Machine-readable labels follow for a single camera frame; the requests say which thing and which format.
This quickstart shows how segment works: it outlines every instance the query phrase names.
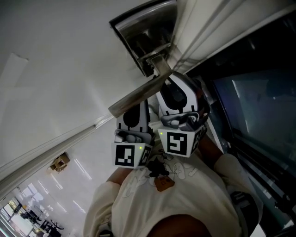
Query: white t-shirt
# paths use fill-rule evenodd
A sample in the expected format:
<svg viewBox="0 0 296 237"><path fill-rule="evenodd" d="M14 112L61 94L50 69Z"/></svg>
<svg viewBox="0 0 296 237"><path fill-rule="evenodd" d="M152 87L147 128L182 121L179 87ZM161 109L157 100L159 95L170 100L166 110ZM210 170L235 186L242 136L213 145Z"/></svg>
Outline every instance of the white t-shirt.
<svg viewBox="0 0 296 237"><path fill-rule="evenodd" d="M150 160L165 163L174 186L157 191L148 168L133 170L122 186L102 184L87 213L84 237L98 237L99 226L110 221L115 237L146 237L160 220L177 214L200 220L212 237L239 237L241 227L228 185L253 196L261 219L262 203L234 156L222 155L213 171L195 153L190 158L172 156L161 144L153 153Z"/></svg>

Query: person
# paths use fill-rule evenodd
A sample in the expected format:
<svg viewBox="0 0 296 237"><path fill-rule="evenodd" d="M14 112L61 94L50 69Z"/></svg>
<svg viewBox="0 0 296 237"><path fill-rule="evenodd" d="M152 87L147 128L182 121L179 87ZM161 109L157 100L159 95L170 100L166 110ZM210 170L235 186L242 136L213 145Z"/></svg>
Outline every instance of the person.
<svg viewBox="0 0 296 237"><path fill-rule="evenodd" d="M145 168L118 168L95 191L84 237L245 237L261 220L263 204L246 172L209 137L189 158L166 154L161 144L150 157ZM149 164L166 173L151 175Z"/></svg>

